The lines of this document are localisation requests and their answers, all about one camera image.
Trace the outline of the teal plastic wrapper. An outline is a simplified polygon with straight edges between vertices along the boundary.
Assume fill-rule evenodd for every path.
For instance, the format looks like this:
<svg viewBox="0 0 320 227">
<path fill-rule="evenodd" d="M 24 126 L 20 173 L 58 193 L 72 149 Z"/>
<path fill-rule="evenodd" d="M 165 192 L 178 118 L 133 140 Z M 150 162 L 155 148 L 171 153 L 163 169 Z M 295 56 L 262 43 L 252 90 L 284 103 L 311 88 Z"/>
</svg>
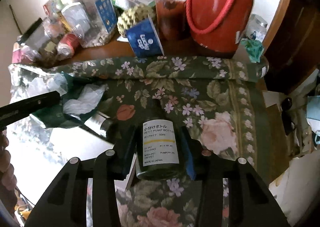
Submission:
<svg viewBox="0 0 320 227">
<path fill-rule="evenodd" d="M 97 111 L 108 85 L 87 78 L 60 73 L 37 77 L 27 87 L 27 96 L 57 91 L 59 103 L 32 114 L 42 128 L 73 128 L 83 125 Z"/>
</svg>

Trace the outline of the dark pump bottle white label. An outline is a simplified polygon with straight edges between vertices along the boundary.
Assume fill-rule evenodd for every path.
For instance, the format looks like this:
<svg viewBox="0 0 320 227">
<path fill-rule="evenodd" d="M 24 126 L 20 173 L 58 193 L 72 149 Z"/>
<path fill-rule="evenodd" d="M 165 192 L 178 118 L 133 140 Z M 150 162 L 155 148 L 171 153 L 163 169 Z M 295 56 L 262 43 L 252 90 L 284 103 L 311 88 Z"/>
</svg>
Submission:
<svg viewBox="0 0 320 227">
<path fill-rule="evenodd" d="M 136 159 L 136 177 L 140 180 L 175 178 L 183 171 L 181 135 L 160 100 L 150 99 L 146 108 L 130 118 L 107 119 L 105 124 L 106 139 L 113 148 L 95 159 L 95 179 L 125 179 L 132 159 Z"/>
</svg>

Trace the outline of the white paper sheet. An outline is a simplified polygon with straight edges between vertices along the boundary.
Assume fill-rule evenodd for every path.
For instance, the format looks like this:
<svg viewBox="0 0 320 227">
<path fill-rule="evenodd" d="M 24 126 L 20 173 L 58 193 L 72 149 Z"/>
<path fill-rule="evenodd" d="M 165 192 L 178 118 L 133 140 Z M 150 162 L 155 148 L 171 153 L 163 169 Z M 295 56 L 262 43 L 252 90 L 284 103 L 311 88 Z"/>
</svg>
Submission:
<svg viewBox="0 0 320 227">
<path fill-rule="evenodd" d="M 39 201 L 69 159 L 96 158 L 113 147 L 80 127 L 44 129 L 30 117 L 9 125 L 7 137 L 18 189 L 31 204 Z"/>
</svg>

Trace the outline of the black-lid glass jar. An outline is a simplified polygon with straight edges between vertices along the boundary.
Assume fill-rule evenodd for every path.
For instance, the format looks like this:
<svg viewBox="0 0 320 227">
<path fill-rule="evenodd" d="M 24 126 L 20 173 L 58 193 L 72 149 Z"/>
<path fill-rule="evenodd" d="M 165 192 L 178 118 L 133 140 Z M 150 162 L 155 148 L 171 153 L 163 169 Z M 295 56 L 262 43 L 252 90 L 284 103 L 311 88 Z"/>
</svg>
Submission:
<svg viewBox="0 0 320 227">
<path fill-rule="evenodd" d="M 22 55 L 36 66 L 52 67 L 57 61 L 57 45 L 62 34 L 50 28 L 50 20 L 39 18 L 17 41 Z"/>
</svg>

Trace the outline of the small red-label jar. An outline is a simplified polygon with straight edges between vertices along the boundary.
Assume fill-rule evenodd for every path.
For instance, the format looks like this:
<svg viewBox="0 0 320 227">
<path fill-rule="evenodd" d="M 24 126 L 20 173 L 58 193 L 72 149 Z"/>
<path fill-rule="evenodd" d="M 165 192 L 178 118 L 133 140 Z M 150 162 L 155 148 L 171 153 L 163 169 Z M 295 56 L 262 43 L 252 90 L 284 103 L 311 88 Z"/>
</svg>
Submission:
<svg viewBox="0 0 320 227">
<path fill-rule="evenodd" d="M 62 61 L 64 59 L 72 58 L 79 47 L 79 38 L 75 34 L 65 34 L 57 45 L 57 60 Z"/>
</svg>

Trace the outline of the floral green tablecloth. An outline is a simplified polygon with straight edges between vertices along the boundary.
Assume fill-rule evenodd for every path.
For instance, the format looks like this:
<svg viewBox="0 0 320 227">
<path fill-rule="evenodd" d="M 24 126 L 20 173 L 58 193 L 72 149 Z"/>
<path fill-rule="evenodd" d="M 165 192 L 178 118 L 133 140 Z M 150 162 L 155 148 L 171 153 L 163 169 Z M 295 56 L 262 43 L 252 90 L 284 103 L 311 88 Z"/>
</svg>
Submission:
<svg viewBox="0 0 320 227">
<path fill-rule="evenodd" d="M 224 159 L 244 157 L 264 181 L 270 176 L 270 130 L 254 67 L 219 58 L 106 58 L 41 69 L 11 64 L 12 101 L 27 98 L 37 77 L 65 73 L 108 85 L 98 110 L 128 119 L 158 99 L 175 126 Z"/>
</svg>

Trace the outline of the clear jar gold lid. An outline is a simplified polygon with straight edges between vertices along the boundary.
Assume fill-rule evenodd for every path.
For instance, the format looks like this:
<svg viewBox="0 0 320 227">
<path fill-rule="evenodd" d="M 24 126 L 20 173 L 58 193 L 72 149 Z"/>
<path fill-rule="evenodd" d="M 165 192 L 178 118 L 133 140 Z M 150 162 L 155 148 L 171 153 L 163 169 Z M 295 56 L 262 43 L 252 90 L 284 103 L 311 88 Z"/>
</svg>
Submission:
<svg viewBox="0 0 320 227">
<path fill-rule="evenodd" d="M 83 48 L 103 46 L 117 29 L 111 0 L 61 0 L 62 15 Z"/>
</svg>

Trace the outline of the blue paper cup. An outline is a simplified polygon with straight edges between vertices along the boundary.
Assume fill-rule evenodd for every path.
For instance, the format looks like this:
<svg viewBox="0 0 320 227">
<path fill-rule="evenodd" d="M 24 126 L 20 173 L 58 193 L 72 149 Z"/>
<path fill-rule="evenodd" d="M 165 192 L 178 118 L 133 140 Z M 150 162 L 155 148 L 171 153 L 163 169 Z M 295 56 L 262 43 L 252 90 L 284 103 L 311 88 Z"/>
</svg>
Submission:
<svg viewBox="0 0 320 227">
<path fill-rule="evenodd" d="M 138 58 L 164 55 L 161 41 L 150 16 L 128 29 L 126 38 Z"/>
</svg>

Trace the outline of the teal crumpled cloth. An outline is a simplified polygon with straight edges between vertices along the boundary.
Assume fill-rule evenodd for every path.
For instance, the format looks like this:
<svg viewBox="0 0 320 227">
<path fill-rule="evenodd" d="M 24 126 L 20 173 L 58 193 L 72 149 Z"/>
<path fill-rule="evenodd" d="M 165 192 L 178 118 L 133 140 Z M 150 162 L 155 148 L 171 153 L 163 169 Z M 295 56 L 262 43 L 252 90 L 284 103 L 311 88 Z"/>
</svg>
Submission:
<svg viewBox="0 0 320 227">
<path fill-rule="evenodd" d="M 243 38 L 240 41 L 240 44 L 244 46 L 246 52 L 248 53 L 249 60 L 252 63 L 260 62 L 260 58 L 264 52 L 264 46 L 262 42 L 258 40 Z"/>
</svg>

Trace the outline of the small glass jar white lid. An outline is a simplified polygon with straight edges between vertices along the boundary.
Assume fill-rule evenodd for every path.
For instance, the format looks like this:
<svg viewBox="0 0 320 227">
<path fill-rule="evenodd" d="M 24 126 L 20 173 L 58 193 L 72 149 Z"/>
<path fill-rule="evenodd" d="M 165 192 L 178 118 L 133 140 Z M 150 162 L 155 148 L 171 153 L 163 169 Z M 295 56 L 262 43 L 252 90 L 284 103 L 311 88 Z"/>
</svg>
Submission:
<svg viewBox="0 0 320 227">
<path fill-rule="evenodd" d="M 267 22 L 261 16 L 252 14 L 246 28 L 246 37 L 263 42 L 267 33 Z"/>
</svg>

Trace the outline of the red-capped sauce bottle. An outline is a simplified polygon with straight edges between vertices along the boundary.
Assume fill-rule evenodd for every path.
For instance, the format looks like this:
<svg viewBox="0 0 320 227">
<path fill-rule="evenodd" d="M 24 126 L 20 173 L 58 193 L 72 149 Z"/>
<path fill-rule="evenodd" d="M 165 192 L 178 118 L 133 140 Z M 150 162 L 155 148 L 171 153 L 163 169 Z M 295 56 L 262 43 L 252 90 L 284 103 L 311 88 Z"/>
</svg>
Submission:
<svg viewBox="0 0 320 227">
<path fill-rule="evenodd" d="M 161 38 L 180 40 L 187 37 L 185 5 L 187 0 L 155 0 L 157 24 Z"/>
</svg>

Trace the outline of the red thermos jug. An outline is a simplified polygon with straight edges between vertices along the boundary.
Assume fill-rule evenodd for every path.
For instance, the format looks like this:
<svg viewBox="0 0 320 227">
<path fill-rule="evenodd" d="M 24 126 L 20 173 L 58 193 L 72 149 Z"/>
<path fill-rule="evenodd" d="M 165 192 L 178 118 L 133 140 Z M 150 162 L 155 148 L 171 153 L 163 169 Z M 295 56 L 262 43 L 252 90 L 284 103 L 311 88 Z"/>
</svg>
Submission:
<svg viewBox="0 0 320 227">
<path fill-rule="evenodd" d="M 253 0 L 187 0 L 186 15 L 193 40 L 209 56 L 231 58 L 246 28 Z"/>
</svg>

